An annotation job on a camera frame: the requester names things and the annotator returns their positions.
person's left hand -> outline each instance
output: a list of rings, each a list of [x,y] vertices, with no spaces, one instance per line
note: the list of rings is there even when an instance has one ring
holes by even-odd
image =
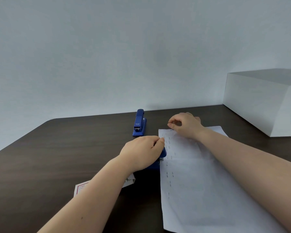
[[[135,172],[147,168],[154,163],[160,156],[164,145],[164,137],[138,137],[127,142],[117,158],[129,164],[131,172]]]

forearm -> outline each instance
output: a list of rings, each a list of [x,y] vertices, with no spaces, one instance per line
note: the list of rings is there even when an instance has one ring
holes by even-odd
[[[39,233],[102,232],[129,175],[124,161],[112,159]]]
[[[291,231],[291,162],[212,130],[197,134],[238,183]]]

white paper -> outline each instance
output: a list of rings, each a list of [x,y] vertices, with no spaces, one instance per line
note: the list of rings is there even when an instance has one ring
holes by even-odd
[[[134,174],[132,173],[126,179],[126,181],[124,182],[124,185],[122,186],[122,188],[126,187],[128,185],[134,184],[135,180],[136,180],[136,178],[135,178]],[[82,182],[80,184],[75,185],[73,197],[76,196],[77,194],[79,194],[88,183],[89,183],[89,181],[85,181],[85,182]]]
[[[220,126],[210,129],[226,136]],[[282,233],[204,145],[159,129],[167,156],[160,162],[165,230],[177,233]]]

large white box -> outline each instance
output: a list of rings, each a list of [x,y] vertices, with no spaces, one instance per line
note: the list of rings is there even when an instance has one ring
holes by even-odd
[[[291,136],[291,70],[229,73],[223,104],[270,137]]]

person's left arm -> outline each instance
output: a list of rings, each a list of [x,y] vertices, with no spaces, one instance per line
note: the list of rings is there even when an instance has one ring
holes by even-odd
[[[164,138],[158,136],[138,137],[127,142],[120,154],[38,233],[102,232],[127,177],[154,163],[163,148]]]

